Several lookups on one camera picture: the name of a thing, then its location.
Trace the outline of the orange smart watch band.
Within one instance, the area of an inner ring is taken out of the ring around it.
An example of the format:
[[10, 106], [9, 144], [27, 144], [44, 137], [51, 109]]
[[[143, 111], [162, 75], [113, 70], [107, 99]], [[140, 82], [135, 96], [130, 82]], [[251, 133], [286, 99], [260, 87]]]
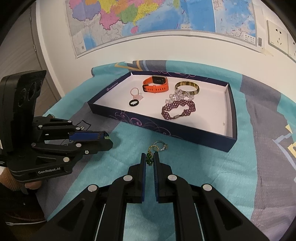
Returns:
[[162, 93], [169, 90], [167, 77], [153, 75], [142, 83], [142, 90], [149, 93]]

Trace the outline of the grey wooden door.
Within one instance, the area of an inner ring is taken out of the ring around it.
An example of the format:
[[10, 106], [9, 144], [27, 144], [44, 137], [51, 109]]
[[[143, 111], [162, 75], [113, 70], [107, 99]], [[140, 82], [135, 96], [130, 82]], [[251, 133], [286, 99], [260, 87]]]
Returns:
[[37, 31], [37, 4], [31, 4], [16, 20], [1, 44], [1, 77], [29, 71], [46, 70], [35, 115], [43, 115], [61, 95], [49, 73]]

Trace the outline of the teal grey bed sheet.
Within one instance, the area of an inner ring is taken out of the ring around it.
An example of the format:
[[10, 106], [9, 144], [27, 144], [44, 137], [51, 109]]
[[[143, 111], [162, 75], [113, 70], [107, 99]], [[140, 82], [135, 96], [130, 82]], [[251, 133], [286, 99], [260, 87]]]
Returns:
[[[230, 84], [237, 113], [238, 139], [229, 152], [174, 138], [165, 130], [142, 128], [118, 114], [93, 114], [88, 101], [132, 68], [214, 78]], [[85, 156], [70, 175], [45, 181], [37, 199], [52, 218], [90, 184], [105, 186], [127, 173], [155, 141], [168, 144], [163, 163], [189, 183], [211, 184], [270, 240], [280, 240], [295, 220], [295, 103], [279, 91], [245, 75], [209, 65], [140, 60], [92, 69], [92, 77], [69, 92], [49, 113], [88, 130], [105, 130], [113, 148]]]

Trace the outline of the dark blue shallow box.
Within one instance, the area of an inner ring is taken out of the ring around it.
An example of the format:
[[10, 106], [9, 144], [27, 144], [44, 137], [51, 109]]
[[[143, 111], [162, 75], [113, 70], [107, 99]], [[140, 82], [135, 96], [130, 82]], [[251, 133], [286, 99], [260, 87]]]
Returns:
[[[143, 81], [168, 79], [169, 90], [149, 93]], [[175, 90], [180, 81], [199, 85], [193, 96]], [[197, 75], [132, 71], [114, 80], [88, 102], [95, 114], [210, 148], [230, 151], [237, 141], [237, 117], [230, 84]]]

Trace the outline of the colourful wall map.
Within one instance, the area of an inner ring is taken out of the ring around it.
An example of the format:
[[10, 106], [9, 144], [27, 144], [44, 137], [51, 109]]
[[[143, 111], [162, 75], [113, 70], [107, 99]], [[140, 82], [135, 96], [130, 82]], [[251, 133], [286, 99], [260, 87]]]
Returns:
[[154, 36], [205, 36], [258, 47], [252, 1], [65, 1], [76, 56]]

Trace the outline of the white wall socket panel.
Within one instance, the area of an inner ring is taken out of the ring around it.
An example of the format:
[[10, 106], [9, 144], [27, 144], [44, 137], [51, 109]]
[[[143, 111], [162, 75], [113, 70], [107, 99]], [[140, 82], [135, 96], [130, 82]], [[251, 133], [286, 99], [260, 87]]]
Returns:
[[268, 43], [295, 62], [295, 40], [284, 29], [267, 20]]

